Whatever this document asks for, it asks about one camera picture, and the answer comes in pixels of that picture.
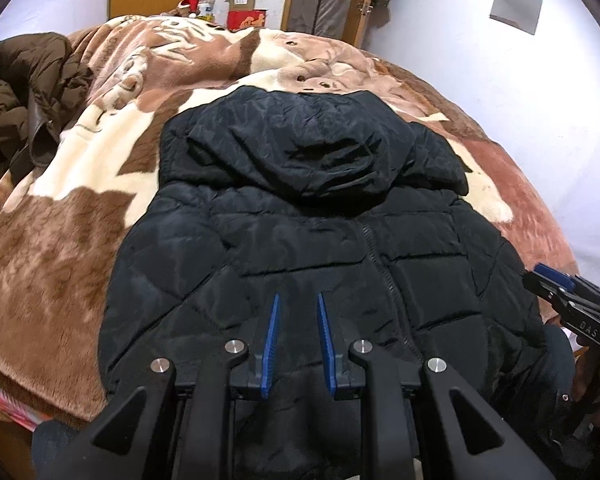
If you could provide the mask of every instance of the cardboard box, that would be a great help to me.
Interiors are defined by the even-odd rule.
[[[229,12],[232,10],[254,10],[256,0],[227,0],[229,2]]]
[[[230,31],[243,30],[249,27],[264,27],[267,11],[255,10],[230,10],[226,17],[226,28]]]

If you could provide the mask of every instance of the brown blanket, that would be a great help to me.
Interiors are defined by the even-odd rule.
[[[107,282],[157,190],[160,130],[240,85],[375,93],[448,139],[472,170],[466,199],[527,266],[575,270],[557,223],[507,153],[406,70],[340,41],[232,34],[187,18],[127,16],[71,39],[94,72],[90,105],[44,173],[15,189],[9,174],[0,181],[0,386],[39,410],[79,422],[103,407],[96,342]]]

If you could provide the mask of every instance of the red box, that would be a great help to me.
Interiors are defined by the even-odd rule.
[[[264,27],[267,11],[255,10],[230,10],[226,17],[226,28],[229,30],[242,30],[249,27]]]

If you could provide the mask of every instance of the jacket zipper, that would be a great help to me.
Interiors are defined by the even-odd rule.
[[[398,326],[402,331],[402,344],[405,345],[411,353],[417,358],[418,363],[424,362],[421,352],[414,346],[413,337],[411,336],[410,322],[407,318],[406,308],[402,301],[401,295],[398,292],[398,287],[394,281],[394,277],[391,275],[389,270],[382,264],[378,256],[378,250],[376,248],[376,241],[374,240],[374,234],[371,231],[371,227],[364,222],[360,222],[362,225],[362,234],[365,237],[366,249],[369,259],[376,266],[378,272],[382,276],[384,285],[389,291],[389,297],[391,299],[392,307],[394,308],[395,318],[397,319]]]

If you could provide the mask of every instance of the pink fabric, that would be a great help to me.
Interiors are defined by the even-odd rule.
[[[36,427],[49,420],[51,417],[37,412],[33,408],[18,402],[0,389],[0,414],[7,416],[14,422],[17,422],[23,428],[33,431]]]

